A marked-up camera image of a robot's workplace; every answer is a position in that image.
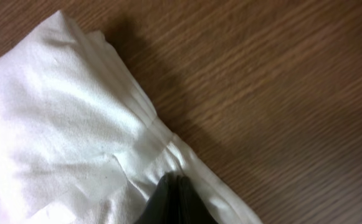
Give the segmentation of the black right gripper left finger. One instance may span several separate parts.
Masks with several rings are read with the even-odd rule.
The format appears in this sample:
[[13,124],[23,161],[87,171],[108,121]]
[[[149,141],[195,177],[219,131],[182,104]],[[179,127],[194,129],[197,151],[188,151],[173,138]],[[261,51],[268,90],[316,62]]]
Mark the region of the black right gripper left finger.
[[178,223],[178,188],[172,174],[160,178],[145,209],[135,224]]

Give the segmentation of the cream white garment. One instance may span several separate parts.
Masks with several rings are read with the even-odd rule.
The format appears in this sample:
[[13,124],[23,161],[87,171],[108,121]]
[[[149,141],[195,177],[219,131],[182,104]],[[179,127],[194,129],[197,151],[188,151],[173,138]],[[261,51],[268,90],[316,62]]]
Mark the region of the cream white garment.
[[0,223],[134,223],[179,174],[215,222],[260,222],[159,119],[100,31],[57,11],[0,58]]

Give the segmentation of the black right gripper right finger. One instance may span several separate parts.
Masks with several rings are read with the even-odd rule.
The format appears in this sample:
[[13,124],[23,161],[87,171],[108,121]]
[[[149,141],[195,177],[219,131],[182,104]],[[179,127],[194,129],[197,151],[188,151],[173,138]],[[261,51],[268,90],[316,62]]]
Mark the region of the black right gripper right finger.
[[209,213],[201,197],[193,187],[189,177],[177,176],[179,223],[217,224]]

